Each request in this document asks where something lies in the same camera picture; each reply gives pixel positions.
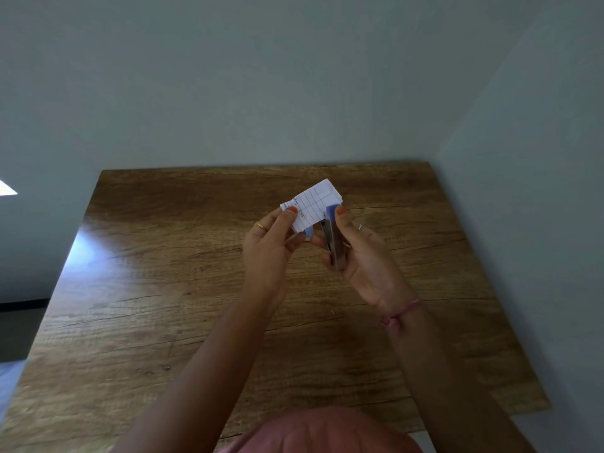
table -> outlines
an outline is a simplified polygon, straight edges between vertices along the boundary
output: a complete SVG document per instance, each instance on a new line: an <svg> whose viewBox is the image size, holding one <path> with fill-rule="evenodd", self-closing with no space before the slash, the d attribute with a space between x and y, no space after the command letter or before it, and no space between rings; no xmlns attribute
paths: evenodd
<svg viewBox="0 0 604 453"><path fill-rule="evenodd" d="M102 172L0 437L3 451L106 451L208 335L243 281L254 221L329 178L379 232L464 360L510 413L548 400L430 165ZM220 446L292 408L355 406L423 428L385 331L299 250L288 297Z"/></svg>

pink thread bracelet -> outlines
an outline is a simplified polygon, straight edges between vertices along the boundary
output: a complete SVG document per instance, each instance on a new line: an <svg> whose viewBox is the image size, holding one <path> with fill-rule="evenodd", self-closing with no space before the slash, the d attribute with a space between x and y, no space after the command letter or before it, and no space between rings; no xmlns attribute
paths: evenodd
<svg viewBox="0 0 604 453"><path fill-rule="evenodd" d="M409 313L410 311L418 308L419 305L421 305L421 304L422 304L421 299L415 299L415 300L409 302L408 304L406 304L404 307L402 307L392 313L383 314L382 316L380 316L379 320L388 329L398 330L398 329L400 329L400 321L398 319L398 316L404 316L405 314Z"/></svg>

stack of paper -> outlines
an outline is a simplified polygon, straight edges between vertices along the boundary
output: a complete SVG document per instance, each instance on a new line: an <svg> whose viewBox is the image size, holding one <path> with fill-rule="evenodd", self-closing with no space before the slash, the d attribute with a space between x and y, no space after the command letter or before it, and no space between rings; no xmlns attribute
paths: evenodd
<svg viewBox="0 0 604 453"><path fill-rule="evenodd" d="M285 210L288 206L298 208L298 217L292 228L295 232L304 232L304 229L324 219L325 209L329 205L341 203L342 196L328 179L324 179L289 202L281 204L281 209Z"/></svg>

person's right arm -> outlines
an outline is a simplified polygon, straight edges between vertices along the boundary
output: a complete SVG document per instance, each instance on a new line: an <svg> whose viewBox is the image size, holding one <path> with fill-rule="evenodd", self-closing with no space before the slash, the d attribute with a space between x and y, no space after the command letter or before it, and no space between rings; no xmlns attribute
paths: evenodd
<svg viewBox="0 0 604 453"><path fill-rule="evenodd" d="M367 303L391 313L417 298L383 240L367 227L358 229L346 209L336 223L351 249L344 278ZM312 242L325 248L319 236ZM330 266L329 255L323 262ZM532 452L509 416L469 371L422 305L399 316L400 328L388 334L405 381L439 453Z"/></svg>

gray wall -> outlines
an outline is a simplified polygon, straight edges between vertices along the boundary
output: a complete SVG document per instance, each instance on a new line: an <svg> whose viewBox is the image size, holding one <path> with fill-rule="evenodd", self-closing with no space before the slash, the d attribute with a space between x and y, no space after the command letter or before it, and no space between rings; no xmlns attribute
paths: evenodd
<svg viewBox="0 0 604 453"><path fill-rule="evenodd" d="M553 402L543 451L604 447L602 19L548 4L434 162Z"/></svg>
<svg viewBox="0 0 604 453"><path fill-rule="evenodd" d="M544 0L0 0L0 302L103 168L429 159Z"/></svg>

